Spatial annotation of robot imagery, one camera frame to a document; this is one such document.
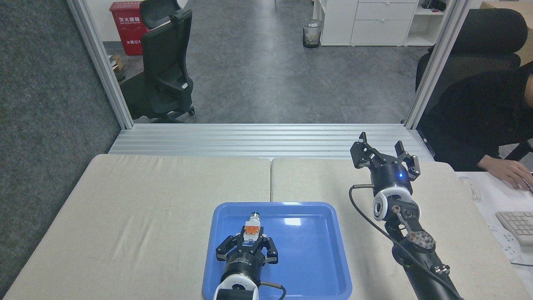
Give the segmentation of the person's hand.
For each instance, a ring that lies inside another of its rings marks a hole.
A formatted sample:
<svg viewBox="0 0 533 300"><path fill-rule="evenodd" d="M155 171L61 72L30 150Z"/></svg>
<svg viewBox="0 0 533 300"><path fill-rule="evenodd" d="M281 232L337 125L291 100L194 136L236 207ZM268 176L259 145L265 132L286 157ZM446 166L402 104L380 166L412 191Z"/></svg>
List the person's hand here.
<svg viewBox="0 0 533 300"><path fill-rule="evenodd" d="M533 184L531 171L517 161L496 159L485 155L477 167L487 171L494 177L509 184L515 190L529 191Z"/></svg>

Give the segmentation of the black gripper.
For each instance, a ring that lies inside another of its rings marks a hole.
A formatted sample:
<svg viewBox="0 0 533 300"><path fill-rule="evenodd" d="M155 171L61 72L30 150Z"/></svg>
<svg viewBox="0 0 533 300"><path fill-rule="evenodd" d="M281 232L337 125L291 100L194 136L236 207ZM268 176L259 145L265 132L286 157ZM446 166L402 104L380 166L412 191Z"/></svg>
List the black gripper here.
<svg viewBox="0 0 533 300"><path fill-rule="evenodd" d="M410 195L413 193L411 182L420 175L418 157L410 155L405 150L402 141L398 141L395 144L395 150L397 154L396 161L399 165L387 165L390 163L390 156L382 154L371 147L368 144L365 132L361 133L350 149L354 167L356 169L370 169L374 196L381 190L391 186L406 188ZM405 162L406 168L401 165L403 162Z"/></svg>
<svg viewBox="0 0 533 300"><path fill-rule="evenodd" d="M222 280L231 275L245 275L251 280L260 280L261 268L266 264L278 264L278 250L271 237L262 234L257 247L242 246L241 234L229 235L216 250L218 261L226 261Z"/></svg>

